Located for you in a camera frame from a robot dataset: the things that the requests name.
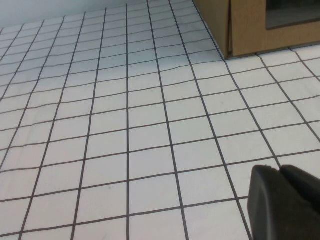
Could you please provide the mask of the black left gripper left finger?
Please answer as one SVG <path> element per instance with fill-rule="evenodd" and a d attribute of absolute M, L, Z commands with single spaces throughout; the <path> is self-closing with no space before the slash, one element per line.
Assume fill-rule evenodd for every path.
<path fill-rule="evenodd" d="M 266 165 L 252 168 L 247 210 L 254 240 L 318 240 L 320 212 Z"/>

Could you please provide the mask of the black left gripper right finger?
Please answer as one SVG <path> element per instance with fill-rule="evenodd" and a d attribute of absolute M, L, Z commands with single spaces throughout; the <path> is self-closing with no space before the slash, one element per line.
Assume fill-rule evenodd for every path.
<path fill-rule="evenodd" d="M 283 165 L 279 171 L 302 198 L 311 203 L 319 213 L 320 179 L 293 165 Z"/>

